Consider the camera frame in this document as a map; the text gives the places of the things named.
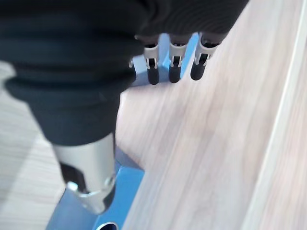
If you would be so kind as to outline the right robot hand, black cloth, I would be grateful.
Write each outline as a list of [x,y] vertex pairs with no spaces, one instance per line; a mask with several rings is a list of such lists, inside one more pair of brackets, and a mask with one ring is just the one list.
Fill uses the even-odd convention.
[[0,58],[15,74],[11,96],[28,104],[52,144],[66,186],[95,214],[115,195],[120,95],[135,81],[132,59],[157,67],[169,34],[173,62],[199,32],[199,62],[214,51],[245,0],[3,0]]

